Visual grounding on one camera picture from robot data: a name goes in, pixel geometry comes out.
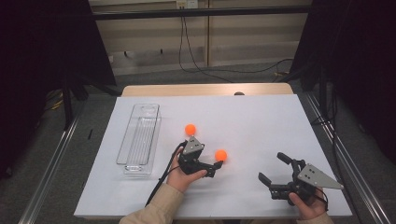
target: white table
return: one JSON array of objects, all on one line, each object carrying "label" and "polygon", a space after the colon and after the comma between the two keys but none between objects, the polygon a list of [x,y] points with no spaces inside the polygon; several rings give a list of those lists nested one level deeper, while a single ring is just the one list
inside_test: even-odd
[{"label": "white table", "polygon": [[[116,164],[134,104],[159,104],[162,124],[152,175],[125,176]],[[123,217],[144,207],[175,147],[188,139],[184,126],[194,123],[205,144],[200,161],[213,163],[215,151],[229,154],[214,178],[194,182],[176,218],[297,217],[284,200],[272,200],[258,173],[275,184],[291,181],[291,167],[276,157],[283,152],[304,159],[334,177],[297,95],[120,97],[81,195],[75,216]],[[341,190],[325,189],[330,216],[351,216]]]}]

